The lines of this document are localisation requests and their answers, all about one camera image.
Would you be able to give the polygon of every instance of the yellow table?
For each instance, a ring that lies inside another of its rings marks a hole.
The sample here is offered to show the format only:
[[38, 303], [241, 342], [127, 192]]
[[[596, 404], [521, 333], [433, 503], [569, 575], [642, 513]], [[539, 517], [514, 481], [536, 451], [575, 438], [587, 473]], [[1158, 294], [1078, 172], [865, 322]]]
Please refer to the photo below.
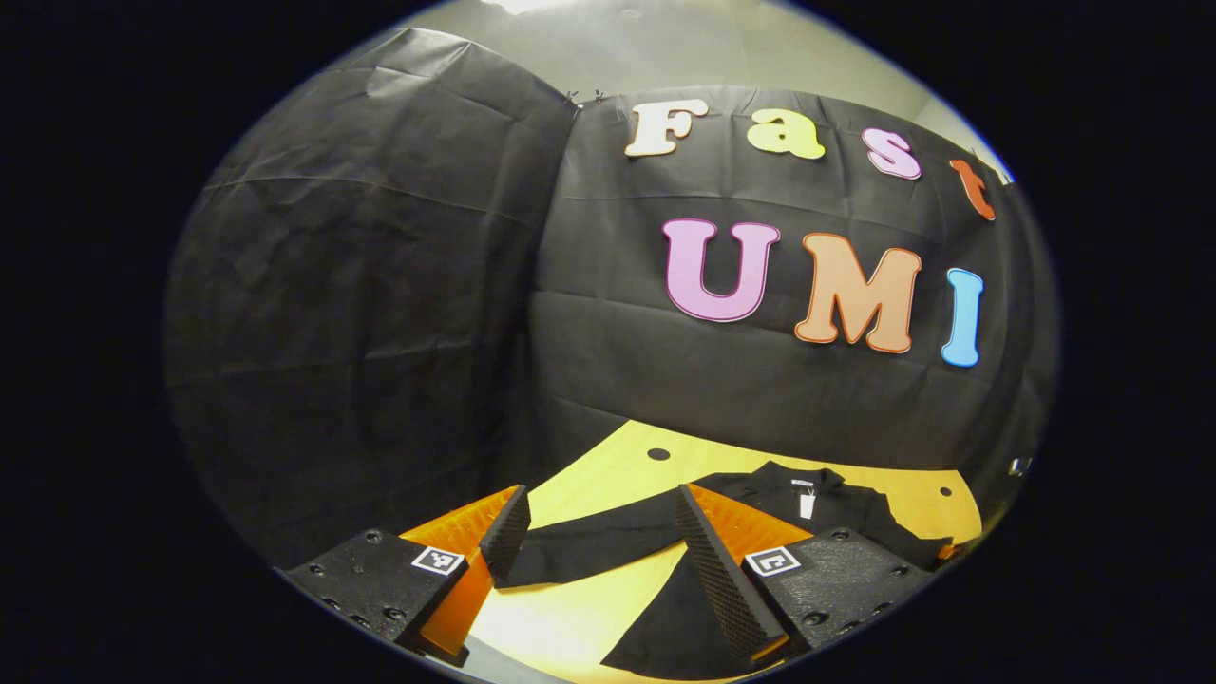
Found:
[[[653, 448], [671, 456], [654, 460]], [[845, 483], [886, 494], [891, 514], [918, 537], [980, 536], [975, 500], [957, 471], [856, 467], [777, 456], [627, 422], [578, 461], [528, 494], [531, 527], [614, 509], [715, 472], [751, 472], [767, 461], [812, 470], [829, 467]], [[951, 495], [941, 493], [948, 487]], [[495, 589], [472, 635], [529, 667], [575, 684], [644, 684], [664, 679], [604, 667], [630, 624], [666, 583], [683, 543], [569, 584]], [[738, 678], [708, 682], [732, 682]]]

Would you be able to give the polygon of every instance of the black shirt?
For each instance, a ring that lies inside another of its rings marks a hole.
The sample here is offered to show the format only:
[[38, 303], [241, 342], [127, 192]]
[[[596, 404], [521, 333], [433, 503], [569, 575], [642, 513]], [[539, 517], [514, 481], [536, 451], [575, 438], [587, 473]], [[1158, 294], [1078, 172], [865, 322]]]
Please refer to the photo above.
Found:
[[[719, 472], [694, 484], [812, 534], [849, 527], [927, 570], [933, 568], [941, 546], [951, 542], [950, 538], [916, 537], [895, 522], [886, 495], [848, 486], [844, 478], [827, 469], [793, 470], [770, 461], [751, 473]], [[807, 489], [815, 494], [810, 520], [799, 515], [800, 494]], [[529, 531], [510, 577], [499, 587], [574, 582], [679, 543], [677, 497], [679, 490], [670, 489], [612, 510]], [[731, 654], [687, 554], [602, 665], [660, 679], [719, 679], [751, 672], [748, 658]]]

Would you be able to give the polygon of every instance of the shirt collar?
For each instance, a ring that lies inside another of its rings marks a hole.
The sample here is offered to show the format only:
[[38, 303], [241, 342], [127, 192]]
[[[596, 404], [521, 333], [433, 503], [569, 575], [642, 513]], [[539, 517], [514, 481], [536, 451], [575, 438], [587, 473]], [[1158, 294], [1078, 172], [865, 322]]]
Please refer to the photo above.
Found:
[[769, 461], [753, 472], [769, 487], [796, 487], [794, 480], [811, 482], [816, 490], [835, 489], [844, 484], [844, 477], [826, 467], [816, 470], [794, 470], [777, 461]]

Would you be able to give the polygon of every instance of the letter m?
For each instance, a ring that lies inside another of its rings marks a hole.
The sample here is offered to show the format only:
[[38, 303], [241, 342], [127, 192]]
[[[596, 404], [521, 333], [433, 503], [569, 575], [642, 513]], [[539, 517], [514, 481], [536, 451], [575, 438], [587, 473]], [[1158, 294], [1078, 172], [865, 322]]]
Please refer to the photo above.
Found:
[[888, 250], [874, 274], [866, 280], [852, 245], [839, 235], [811, 232], [803, 247], [815, 259], [815, 282], [806, 320], [794, 327], [794, 335], [806, 342], [827, 344], [838, 335], [832, 312], [839, 309], [844, 335], [850, 344], [866, 336], [872, 349], [902, 354], [912, 348], [908, 324], [912, 314], [912, 287], [921, 271], [921, 257], [907, 250]]

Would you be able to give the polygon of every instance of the foam letter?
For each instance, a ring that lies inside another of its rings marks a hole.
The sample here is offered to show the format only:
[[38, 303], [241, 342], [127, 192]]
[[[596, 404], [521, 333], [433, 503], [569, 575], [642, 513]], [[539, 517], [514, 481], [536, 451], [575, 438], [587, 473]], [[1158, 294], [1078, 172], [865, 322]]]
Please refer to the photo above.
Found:
[[912, 348], [908, 325], [921, 257], [907, 250], [890, 248], [866, 281], [857, 253], [844, 237], [811, 232], [803, 239], [803, 246], [815, 259], [815, 282], [806, 320], [794, 327], [799, 340], [820, 344], [834, 342], [837, 327], [832, 325], [832, 310], [839, 307], [850, 344], [861, 338], [877, 314], [878, 323], [866, 336], [871, 349], [902, 354]]
[[709, 105], [703, 100], [679, 100], [636, 105], [634, 111], [637, 112], [637, 134], [634, 142], [625, 147], [625, 153], [630, 157], [646, 157], [675, 152], [676, 144], [668, 140], [668, 131], [676, 138], [687, 136], [692, 130], [688, 112], [703, 117], [709, 113]]
[[760, 110], [751, 114], [758, 125], [748, 129], [748, 142], [766, 152], [790, 152], [804, 159], [818, 159], [826, 151], [820, 145], [815, 122], [789, 110]]
[[921, 164], [908, 152], [912, 146], [907, 144], [897, 133], [889, 133], [877, 128], [867, 128], [861, 131], [861, 141], [869, 147], [866, 155], [874, 168], [897, 178], [916, 180], [921, 178]]
[[984, 292], [984, 280], [963, 269], [947, 270], [946, 280], [955, 287], [955, 321], [950, 327], [950, 342], [941, 348], [941, 358], [947, 364], [970, 368], [980, 360], [975, 333], [980, 326], [980, 292]]
[[975, 207], [975, 211], [989, 220], [996, 219], [996, 211], [984, 201], [984, 194], [980, 192], [987, 187], [984, 185], [984, 179], [975, 175], [970, 164], [962, 159], [951, 161], [950, 168], [958, 172], [958, 176], [963, 179], [963, 190], [967, 191], [967, 198], [972, 201], [972, 206]]
[[769, 271], [769, 247], [781, 240], [771, 225], [739, 223], [731, 235], [739, 241], [739, 279], [731, 295], [708, 292], [702, 277], [705, 243], [717, 226], [698, 219], [669, 220], [663, 225], [671, 247], [668, 251], [668, 296], [683, 313], [703, 320], [730, 323], [751, 315], [764, 298]]

